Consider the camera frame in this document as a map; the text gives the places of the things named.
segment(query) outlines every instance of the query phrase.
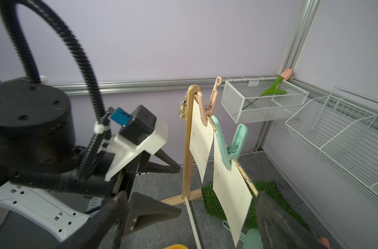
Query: black cylindrical motor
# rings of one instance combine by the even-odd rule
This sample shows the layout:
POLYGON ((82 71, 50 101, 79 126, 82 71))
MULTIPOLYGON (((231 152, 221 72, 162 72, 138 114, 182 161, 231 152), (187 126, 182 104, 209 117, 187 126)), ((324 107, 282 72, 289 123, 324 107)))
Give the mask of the black cylindrical motor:
POLYGON ((0 84, 0 166, 62 173, 78 164, 70 101, 24 79, 0 84))

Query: pink object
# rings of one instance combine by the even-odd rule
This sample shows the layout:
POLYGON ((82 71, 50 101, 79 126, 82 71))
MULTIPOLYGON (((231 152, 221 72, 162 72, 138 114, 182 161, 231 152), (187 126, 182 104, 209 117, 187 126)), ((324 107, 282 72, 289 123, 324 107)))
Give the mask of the pink object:
POLYGON ((220 76, 216 77, 214 88, 212 89, 211 93, 211 98, 208 103, 208 108, 207 110, 205 109, 204 106, 204 100, 203 100, 203 94, 201 92, 197 92, 197 100, 199 103, 199 108, 200 108, 200 115, 201 115, 201 121, 203 122, 204 126, 207 126, 207 115, 212 116, 214 113, 214 109, 216 106, 216 99, 218 97, 218 91, 217 87, 222 84, 222 78, 220 76))
POLYGON ((283 78, 283 80, 286 81, 291 77, 291 75, 292 75, 292 69, 289 68, 289 69, 286 69, 286 71, 282 72, 280 76, 283 78))
POLYGON ((329 243, 329 241, 328 241, 325 237, 321 237, 321 238, 319 238, 319 241, 320 241, 325 247, 327 247, 328 249, 331 249, 331 248, 330 248, 330 243, 329 243))

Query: black corrugated cable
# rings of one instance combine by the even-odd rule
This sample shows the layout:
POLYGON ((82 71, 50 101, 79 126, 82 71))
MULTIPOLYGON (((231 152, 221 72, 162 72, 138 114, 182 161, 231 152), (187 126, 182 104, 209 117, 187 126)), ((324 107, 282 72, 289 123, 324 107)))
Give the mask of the black corrugated cable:
MULTIPOLYGON (((0 0, 0 14, 2 20, 30 82, 40 83, 40 77, 36 63, 34 62, 34 58, 17 18, 17 4, 22 4, 38 14, 55 30, 55 32, 62 38, 63 42, 65 42, 83 75, 97 121, 107 125, 106 123, 108 122, 102 120, 102 117, 105 115, 105 107, 103 106, 102 96, 91 64, 80 43, 62 19, 41 0, 0 0)), ((97 151, 102 143, 104 135, 107 134, 93 135, 91 142, 88 145, 88 149, 80 161, 79 172, 91 172, 94 163, 102 159, 101 157, 104 153, 97 154, 97 151)), ((77 175, 77 180, 79 182, 84 181, 85 178, 87 178, 87 174, 77 175)))

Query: paper card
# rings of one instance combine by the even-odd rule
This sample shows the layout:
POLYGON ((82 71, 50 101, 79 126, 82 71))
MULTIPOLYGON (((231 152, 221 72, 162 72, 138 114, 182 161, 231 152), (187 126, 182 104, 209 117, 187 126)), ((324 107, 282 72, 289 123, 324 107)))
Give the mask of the paper card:
POLYGON ((201 121, 199 104, 193 102, 192 129, 190 134, 189 150, 195 159, 199 169, 201 182, 203 182, 206 173, 208 156, 210 155, 212 140, 214 139, 214 130, 207 120, 207 126, 201 121))
POLYGON ((237 246, 241 229, 250 208, 252 195, 233 160, 231 160, 231 170, 226 169, 222 162, 217 142, 214 145, 214 180, 212 189, 225 212, 233 242, 237 246))
POLYGON ((249 80, 248 86, 249 87, 257 87, 259 85, 260 80, 249 80))

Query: green clothespin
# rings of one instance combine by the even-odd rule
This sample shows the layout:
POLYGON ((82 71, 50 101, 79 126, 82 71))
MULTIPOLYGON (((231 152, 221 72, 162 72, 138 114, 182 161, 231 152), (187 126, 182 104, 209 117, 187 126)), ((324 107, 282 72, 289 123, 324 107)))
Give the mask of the green clothespin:
POLYGON ((235 133, 235 137, 233 137, 232 145, 226 146, 224 136, 222 134, 221 127, 219 125, 218 119, 213 115, 211 117, 212 122, 216 127, 216 141, 218 143, 219 151, 221 152, 222 162, 224 163, 226 169, 230 170, 230 160, 232 158, 238 159, 243 149, 244 142, 246 141, 247 137, 247 127, 244 124, 240 124, 235 133))
MULTIPOLYGON (((226 220, 222 225, 230 232, 229 224, 226 220)), ((262 249, 262 238, 258 230, 251 228, 247 234, 241 232, 240 241, 243 242, 243 249, 262 249)))

